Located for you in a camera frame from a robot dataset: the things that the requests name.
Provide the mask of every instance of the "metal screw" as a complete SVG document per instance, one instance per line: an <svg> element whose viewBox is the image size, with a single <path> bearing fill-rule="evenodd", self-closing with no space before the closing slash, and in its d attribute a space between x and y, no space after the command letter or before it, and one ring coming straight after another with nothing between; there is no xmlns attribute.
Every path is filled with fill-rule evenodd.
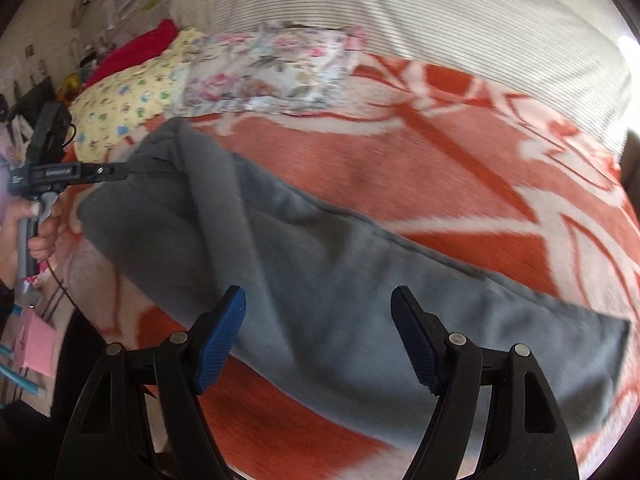
<svg viewBox="0 0 640 480"><path fill-rule="evenodd" d="M466 344L466 337L463 334L454 332L453 334L449 334L449 341L456 346L462 346Z"/></svg>
<svg viewBox="0 0 640 480"><path fill-rule="evenodd" d="M529 347L527 345L523 345L522 343L517 344L514 350L516 351L516 354L522 357L528 357L528 355L531 354L531 350L529 349Z"/></svg>
<svg viewBox="0 0 640 480"><path fill-rule="evenodd" d="M122 345L120 343L111 343L105 349L105 352L108 356L113 357L114 355L118 355L122 351Z"/></svg>
<svg viewBox="0 0 640 480"><path fill-rule="evenodd" d="M189 335L186 332L174 332L173 334L171 334L169 341L171 341L174 345L181 345L182 343L185 343L188 338Z"/></svg>

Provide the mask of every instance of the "hand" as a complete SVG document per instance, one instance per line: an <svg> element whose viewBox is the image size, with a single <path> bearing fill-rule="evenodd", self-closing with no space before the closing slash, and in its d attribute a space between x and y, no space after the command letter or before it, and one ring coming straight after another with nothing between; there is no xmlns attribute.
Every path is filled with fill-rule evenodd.
<svg viewBox="0 0 640 480"><path fill-rule="evenodd" d="M8 288L14 288L18 269L18 221L20 218L37 216L41 211L40 203L23 198L11 202L6 208L0 230L0 280ZM49 258L56 249L60 212L60 204L56 203L49 218L38 226L38 235L28 242L29 252L38 262Z"/></svg>

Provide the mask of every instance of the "orange and white blanket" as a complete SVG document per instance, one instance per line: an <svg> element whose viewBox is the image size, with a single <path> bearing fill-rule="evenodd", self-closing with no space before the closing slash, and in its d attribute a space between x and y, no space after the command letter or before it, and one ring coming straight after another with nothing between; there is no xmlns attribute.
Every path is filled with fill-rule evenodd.
<svg viewBox="0 0 640 480"><path fill-rule="evenodd" d="M609 152L522 94L422 62L363 56L347 95L345 107L311 116L222 114L193 125L391 231L636 326L640 232ZM155 345L180 327L84 240L74 211L88 192L65 197L65 282L108 340ZM609 420L575 443L584 478L638 406L638 363L634 329ZM226 460L257 480L401 478L415 452L325 420L233 358L201 404ZM461 474L473 465L469 457Z"/></svg>

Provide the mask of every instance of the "pink box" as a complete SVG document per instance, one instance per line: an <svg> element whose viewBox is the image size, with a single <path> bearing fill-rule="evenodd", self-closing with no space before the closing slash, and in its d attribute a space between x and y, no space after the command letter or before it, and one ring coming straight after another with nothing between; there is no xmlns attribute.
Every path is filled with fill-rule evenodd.
<svg viewBox="0 0 640 480"><path fill-rule="evenodd" d="M32 308L20 314L20 329L15 341L14 361L22 368L51 377L56 331L41 320Z"/></svg>

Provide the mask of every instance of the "fingers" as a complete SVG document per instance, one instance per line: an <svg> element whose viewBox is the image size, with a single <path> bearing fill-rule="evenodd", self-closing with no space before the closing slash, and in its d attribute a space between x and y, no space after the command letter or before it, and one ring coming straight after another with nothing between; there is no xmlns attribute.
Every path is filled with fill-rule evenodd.
<svg viewBox="0 0 640 480"><path fill-rule="evenodd" d="M29 202L23 198L13 200L4 212L5 226L15 226L20 218L37 216L42 212L42 205L39 202Z"/></svg>
<svg viewBox="0 0 640 480"><path fill-rule="evenodd" d="M36 260L37 262L43 262L44 260L47 260L50 257L52 257L54 252L55 252L55 248L50 248L45 251L30 251L30 254L33 257L33 259Z"/></svg>
<svg viewBox="0 0 640 480"><path fill-rule="evenodd" d="M53 232L49 236L36 236L29 240L28 247L31 256L39 262L52 256L56 250L57 238L58 232Z"/></svg>
<svg viewBox="0 0 640 480"><path fill-rule="evenodd" d="M62 215L62 204L60 202L56 202L51 208L51 215L49 218L60 218Z"/></svg>
<svg viewBox="0 0 640 480"><path fill-rule="evenodd" d="M38 238L47 237L58 232L60 227L60 216L50 216L38 226Z"/></svg>
<svg viewBox="0 0 640 480"><path fill-rule="evenodd" d="M56 250L58 229L60 227L60 212L57 216L50 216L38 226L38 236L28 241L28 248L37 261L49 258Z"/></svg>

